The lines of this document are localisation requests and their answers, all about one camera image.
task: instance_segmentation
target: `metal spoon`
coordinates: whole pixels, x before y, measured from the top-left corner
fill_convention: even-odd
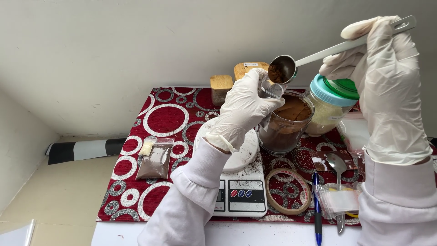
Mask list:
[[[393,30],[393,35],[400,32],[405,32],[416,27],[416,18],[413,15],[410,15],[408,17],[390,23],[390,26]],[[367,34],[354,40],[345,41],[343,43],[332,46],[331,48],[324,49],[298,61],[295,61],[293,57],[289,55],[278,56],[273,59],[273,61],[269,65],[269,68],[267,70],[269,78],[272,79],[272,77],[274,77],[272,71],[278,70],[283,74],[282,78],[279,80],[281,83],[278,84],[288,84],[296,77],[299,66],[323,59],[327,56],[338,54],[340,52],[358,47],[365,43],[367,43]]]
[[[326,159],[329,165],[337,172],[338,190],[341,190],[341,174],[347,170],[346,163],[340,156],[334,153],[328,153]],[[335,219],[337,220],[337,233],[340,234],[344,228],[344,214],[337,215]]]

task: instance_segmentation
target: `white latex glove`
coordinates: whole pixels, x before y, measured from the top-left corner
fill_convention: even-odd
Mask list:
[[[238,152],[244,135],[268,113],[281,107],[284,99],[258,97],[258,83],[267,76],[262,68],[252,68],[242,79],[235,81],[220,109],[217,123],[206,134],[206,140],[225,151]]]
[[[341,37],[354,39],[369,32],[367,46],[326,57],[319,73],[355,82],[371,135],[366,150],[373,161],[412,165],[432,149],[420,110],[419,53],[409,33],[392,37],[389,23],[398,19],[376,17],[347,26]]]

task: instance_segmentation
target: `wooden lid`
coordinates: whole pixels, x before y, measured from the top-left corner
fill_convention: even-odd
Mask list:
[[[239,63],[234,67],[235,81],[243,78],[243,76],[254,67],[260,67],[265,70],[269,68],[269,64],[265,62],[244,62]]]
[[[232,77],[229,75],[212,75],[210,81],[211,89],[215,91],[228,91],[234,85]]]

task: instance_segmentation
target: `pen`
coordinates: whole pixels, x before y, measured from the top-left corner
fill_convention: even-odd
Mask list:
[[[320,204],[317,200],[316,194],[314,193],[314,188],[319,184],[319,177],[317,172],[314,172],[312,177],[312,194],[314,197],[314,230],[316,232],[316,242],[320,246],[322,244],[322,214],[320,212]]]

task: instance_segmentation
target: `blue jar lid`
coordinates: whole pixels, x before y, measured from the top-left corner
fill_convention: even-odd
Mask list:
[[[331,89],[329,89],[323,81],[323,76],[317,74],[309,85],[312,93],[320,100],[329,104],[341,107],[353,106],[357,103],[357,100],[347,99],[337,95]]]

